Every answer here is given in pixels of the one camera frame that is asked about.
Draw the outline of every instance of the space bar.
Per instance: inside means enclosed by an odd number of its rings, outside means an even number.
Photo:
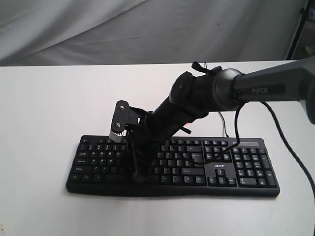
[[[105,183],[132,183],[130,177],[124,175],[106,175]]]

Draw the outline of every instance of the robotic arm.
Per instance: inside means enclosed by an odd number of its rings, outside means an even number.
[[[250,101],[299,101],[315,124],[315,57],[249,74],[220,66],[208,70],[196,62],[192,67],[205,75],[180,75],[154,112],[130,107],[126,101],[116,104],[110,138],[119,143],[126,130],[128,151],[123,163],[133,167],[136,182],[145,180],[161,145],[178,130],[190,133],[183,126],[209,112],[235,111]]]

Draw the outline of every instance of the black cable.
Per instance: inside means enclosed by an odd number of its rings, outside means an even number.
[[[238,125],[237,125],[237,121],[238,121],[238,115],[240,113],[240,110],[241,108],[244,106],[245,103],[241,103],[239,105],[239,107],[237,108],[236,112],[235,112],[235,117],[234,117],[234,131],[235,131],[235,137],[236,137],[236,143],[229,146],[227,149],[225,149],[224,151],[220,152],[218,155],[216,155],[214,157],[213,160],[209,160],[209,161],[206,161],[206,162],[196,162],[194,161],[193,159],[190,159],[190,158],[187,158],[187,157],[183,157],[185,160],[187,160],[188,162],[192,163],[192,164],[196,164],[196,165],[206,165],[206,164],[209,164],[211,162],[214,162],[217,158],[219,158],[220,156],[222,156],[223,154],[227,153],[228,151],[232,150],[232,148],[238,146],[241,142],[240,140],[240,136],[239,136],[239,133],[238,133]]]
[[[222,113],[221,113],[221,112],[218,112],[218,114],[219,114],[219,116],[220,116],[220,117],[221,117],[221,119],[222,119],[223,129],[224,129],[225,135],[226,135],[226,137],[227,137],[227,138],[229,138],[230,136],[228,136],[228,134],[227,134],[227,132],[226,132],[225,119],[224,119],[224,117],[223,117],[223,115],[222,115]]]
[[[268,105],[268,103],[266,102],[261,102],[270,112],[272,118],[274,119],[274,122],[276,124],[276,127],[277,127],[277,130],[279,132],[279,135],[284,143],[284,145],[286,146],[286,148],[289,150],[289,152],[291,153],[291,155],[294,157],[294,159],[297,161],[297,163],[299,164],[299,166],[302,168],[303,172],[305,173],[307,179],[309,180],[310,184],[311,184],[311,188],[312,188],[312,191],[313,191],[313,196],[314,196],[314,200],[315,200],[315,184],[314,184],[314,180],[310,174],[310,172],[307,170],[307,168],[304,166],[303,162],[301,161],[301,159],[296,155],[296,153],[293,151],[293,149],[291,148],[290,144],[287,142],[282,130],[281,130],[281,127],[280,127],[280,124],[279,124],[279,121],[276,117],[276,114],[275,112],[272,110],[272,108]]]

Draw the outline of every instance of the white table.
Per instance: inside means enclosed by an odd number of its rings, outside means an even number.
[[[282,63],[220,65],[248,73]],[[118,198],[67,192],[65,182],[80,137],[108,135],[120,99],[154,110],[186,70],[193,72],[190,64],[0,67],[0,236],[313,235],[311,187],[259,103],[241,110],[239,132],[265,140],[281,187],[275,199]],[[315,126],[299,103],[270,104],[289,143],[315,177]],[[224,116],[234,137],[234,113]],[[189,128],[193,136],[222,136],[217,113]]]

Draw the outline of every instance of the keyboard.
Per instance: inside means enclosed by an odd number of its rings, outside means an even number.
[[[241,138],[239,146],[214,159],[234,143],[235,138],[172,137],[138,184],[121,166],[126,140],[82,136],[66,187],[71,193],[108,196],[277,196],[280,187],[262,139]],[[198,165],[186,158],[214,161]]]

